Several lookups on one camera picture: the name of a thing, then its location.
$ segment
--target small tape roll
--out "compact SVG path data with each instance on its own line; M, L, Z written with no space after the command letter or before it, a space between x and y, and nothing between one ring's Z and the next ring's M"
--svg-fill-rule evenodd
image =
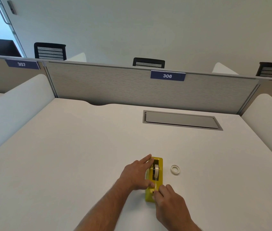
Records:
M154 178L157 179L158 178L158 164L154 165L155 171L154 171Z
M174 174L174 175L179 175L179 173L180 173L180 168L179 168L179 166L177 166L177 165L172 165L171 167L170 167L170 171L172 172L172 174Z

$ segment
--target door handle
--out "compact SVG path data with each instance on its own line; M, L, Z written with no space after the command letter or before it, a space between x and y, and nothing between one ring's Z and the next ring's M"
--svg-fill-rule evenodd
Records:
M3 13L2 13L2 11L1 11L1 9L0 9L0 15L2 16L3 21L4 21L6 24L11 25L11 23L8 23L8 22L6 21L6 19L5 19L4 15L3 15Z

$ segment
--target blue sign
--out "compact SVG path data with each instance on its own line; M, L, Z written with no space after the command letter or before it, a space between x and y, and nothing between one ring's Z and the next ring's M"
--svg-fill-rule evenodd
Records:
M184 81L185 75L186 73L151 70L150 78Z
M21 61L14 59L5 59L9 67L26 68L26 69L40 69L36 61Z

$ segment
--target tape dispenser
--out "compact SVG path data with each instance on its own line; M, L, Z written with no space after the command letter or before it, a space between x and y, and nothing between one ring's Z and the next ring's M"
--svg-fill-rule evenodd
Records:
M154 190L158 190L163 184L163 159L159 157L153 157L154 162L146 172L146 179L151 180L155 184L155 188L147 188L145 200L146 202L154 203L152 198Z

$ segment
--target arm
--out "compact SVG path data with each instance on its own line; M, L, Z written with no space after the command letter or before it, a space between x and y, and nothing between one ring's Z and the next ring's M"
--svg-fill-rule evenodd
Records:
M145 173L153 164L151 154L127 165L112 188L96 203L74 231L112 231L115 229L127 197L133 190L154 187L145 180Z
M156 218L169 231L201 231L192 221L184 198L171 185L161 185L154 191Z

